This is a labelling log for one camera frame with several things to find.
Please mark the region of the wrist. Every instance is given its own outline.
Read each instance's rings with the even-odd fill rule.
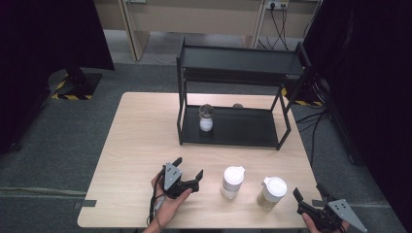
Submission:
[[[152,223],[146,228],[143,233],[160,233],[161,228],[156,220],[153,220]]]

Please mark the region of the black curtain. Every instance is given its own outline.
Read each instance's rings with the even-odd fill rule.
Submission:
[[[411,16],[408,0],[324,0],[304,41],[365,165],[408,231]]]
[[[0,1],[0,152],[49,93],[49,76],[80,67],[114,69],[92,0]]]

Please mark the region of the cup lid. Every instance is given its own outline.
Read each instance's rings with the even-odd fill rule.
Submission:
[[[245,177],[245,169],[240,167],[228,167],[224,170],[224,179],[230,184],[240,184]]]
[[[265,188],[265,197],[270,201],[279,201],[288,191],[284,180],[277,177],[266,177],[262,184]]]

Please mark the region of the glass jar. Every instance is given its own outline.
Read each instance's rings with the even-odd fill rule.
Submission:
[[[200,106],[199,108],[199,117],[200,117],[200,121],[199,121],[199,126],[200,129],[204,132],[209,132],[212,130],[213,128],[213,115],[214,113],[214,108],[209,105],[209,104],[205,104]]]

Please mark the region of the black metal shelf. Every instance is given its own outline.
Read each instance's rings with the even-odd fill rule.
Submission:
[[[303,70],[301,59],[310,64],[301,44],[295,51],[251,50],[191,46],[186,45],[184,39],[176,58],[180,100],[177,126],[180,144],[268,147],[279,150],[291,132],[288,110],[292,104],[285,106],[281,89],[289,75],[305,76],[307,69]],[[278,90],[270,109],[214,106],[213,130],[206,133],[199,127],[200,106],[190,105],[188,102],[187,82],[267,85],[277,86]],[[287,128],[280,141],[273,118],[273,110],[278,100]]]

